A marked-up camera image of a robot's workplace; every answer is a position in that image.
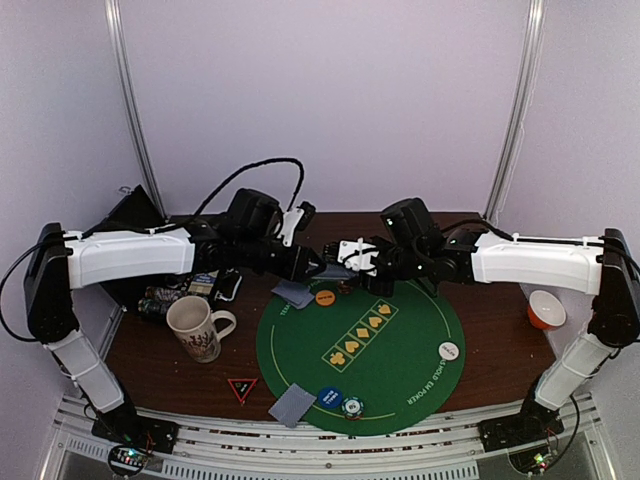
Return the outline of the blue playing card deck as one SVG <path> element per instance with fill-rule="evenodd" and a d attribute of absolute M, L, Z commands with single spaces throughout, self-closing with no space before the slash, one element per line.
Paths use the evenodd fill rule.
<path fill-rule="evenodd" d="M 358 274 L 338 264 L 328 264 L 323 272 L 313 276 L 314 280 L 346 281 L 357 277 Z"/>

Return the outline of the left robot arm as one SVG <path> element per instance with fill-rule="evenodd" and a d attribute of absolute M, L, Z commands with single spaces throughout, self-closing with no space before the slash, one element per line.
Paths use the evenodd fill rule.
<path fill-rule="evenodd" d="M 114 280 L 239 267 L 301 282 L 326 268 L 313 249 L 294 241 L 315 212 L 308 202 L 281 210 L 273 197 L 241 188 L 221 214 L 194 214 L 158 228 L 110 224 L 83 234 L 50 223 L 24 278 L 28 329 L 88 397 L 106 429 L 121 443 L 133 444 L 143 436 L 143 421 L 83 333 L 72 291 Z"/>

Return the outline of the blue poker chip stack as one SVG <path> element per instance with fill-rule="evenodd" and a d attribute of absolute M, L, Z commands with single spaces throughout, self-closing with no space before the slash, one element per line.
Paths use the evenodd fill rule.
<path fill-rule="evenodd" d="M 358 420 L 364 413 L 364 402 L 358 397 L 347 397 L 341 404 L 341 410 L 346 419 Z"/>

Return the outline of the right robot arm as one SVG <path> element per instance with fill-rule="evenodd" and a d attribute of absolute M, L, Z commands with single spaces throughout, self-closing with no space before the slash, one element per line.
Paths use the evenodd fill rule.
<path fill-rule="evenodd" d="M 376 295 L 392 295 L 400 280 L 426 280 L 432 286 L 522 284 L 535 294 L 565 290 L 591 299 L 586 325 L 533 381 L 511 417 L 519 440 L 535 440 L 575 391 L 638 340 L 639 266 L 617 229 L 559 238 L 507 233 L 481 218 L 441 227 L 419 198 L 392 204 L 380 218 L 387 237 L 339 243 L 340 262 Z"/>

